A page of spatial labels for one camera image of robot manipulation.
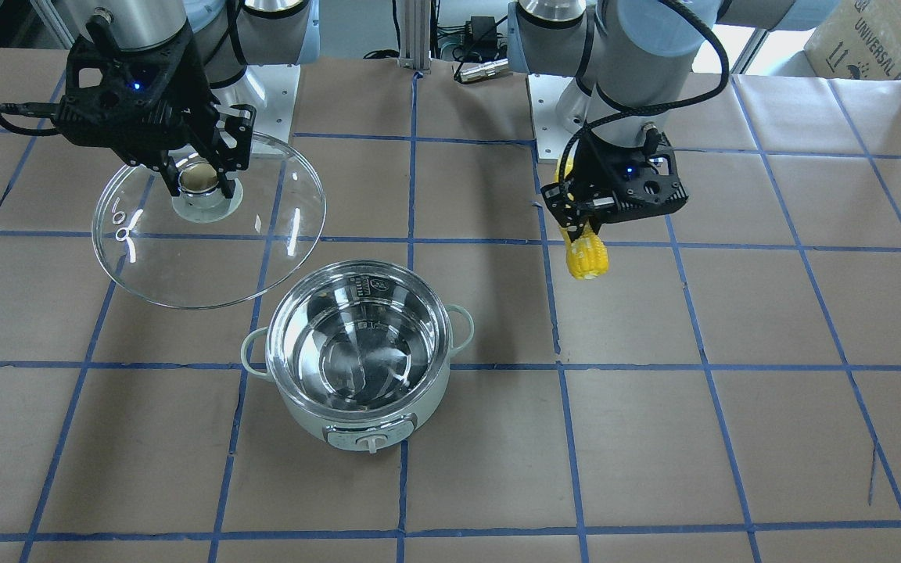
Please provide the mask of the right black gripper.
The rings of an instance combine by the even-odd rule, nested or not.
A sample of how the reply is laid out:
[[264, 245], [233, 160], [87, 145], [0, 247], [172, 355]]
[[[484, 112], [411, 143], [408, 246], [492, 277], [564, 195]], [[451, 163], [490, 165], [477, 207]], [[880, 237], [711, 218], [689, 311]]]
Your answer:
[[223, 196], [235, 195], [230, 174], [247, 170], [257, 108], [216, 110], [190, 31], [143, 51], [107, 52], [85, 37], [66, 60], [66, 86], [52, 124], [68, 142], [112, 149], [127, 164], [156, 167], [169, 195], [180, 196], [180, 171], [162, 151], [189, 144], [207, 156]]

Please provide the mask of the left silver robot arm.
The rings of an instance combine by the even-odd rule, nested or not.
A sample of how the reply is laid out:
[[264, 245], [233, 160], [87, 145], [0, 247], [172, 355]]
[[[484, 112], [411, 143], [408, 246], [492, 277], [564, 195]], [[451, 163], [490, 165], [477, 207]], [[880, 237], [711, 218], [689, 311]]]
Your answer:
[[834, 1], [515, 1], [508, 61], [520, 74], [569, 76], [583, 114], [541, 195], [572, 250], [603, 224], [676, 213], [689, 192], [665, 133], [669, 112], [714, 99], [730, 62], [714, 25], [809, 30]]

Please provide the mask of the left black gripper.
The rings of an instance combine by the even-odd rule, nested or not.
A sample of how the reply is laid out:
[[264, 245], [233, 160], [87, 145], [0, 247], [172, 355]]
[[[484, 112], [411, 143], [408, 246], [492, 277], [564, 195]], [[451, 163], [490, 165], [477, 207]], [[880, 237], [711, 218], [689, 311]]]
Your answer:
[[572, 176], [541, 186], [540, 195], [565, 242], [598, 235], [602, 224], [676, 213], [690, 197], [669, 140], [657, 129], [630, 149], [583, 136]]

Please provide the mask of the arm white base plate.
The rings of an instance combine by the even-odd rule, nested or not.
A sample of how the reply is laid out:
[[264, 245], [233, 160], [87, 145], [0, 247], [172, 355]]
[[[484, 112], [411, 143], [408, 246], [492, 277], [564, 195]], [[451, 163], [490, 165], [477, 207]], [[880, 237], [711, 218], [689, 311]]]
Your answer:
[[568, 76], [530, 74], [528, 90], [537, 160], [555, 163], [585, 121], [590, 96]]
[[255, 107], [254, 131], [290, 143], [300, 66], [248, 66], [235, 83], [214, 90], [222, 106]]

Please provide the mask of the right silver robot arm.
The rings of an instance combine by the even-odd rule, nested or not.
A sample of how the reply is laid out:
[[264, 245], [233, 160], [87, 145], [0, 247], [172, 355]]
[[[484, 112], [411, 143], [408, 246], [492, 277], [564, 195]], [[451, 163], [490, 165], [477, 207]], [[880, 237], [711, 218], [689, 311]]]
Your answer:
[[180, 195], [171, 153], [190, 146], [214, 168], [214, 188], [235, 195], [246, 170], [255, 107], [219, 110], [216, 90], [253, 65], [318, 57], [315, 1], [65, 1], [78, 37], [51, 121], [68, 142], [113, 150], [157, 172]]

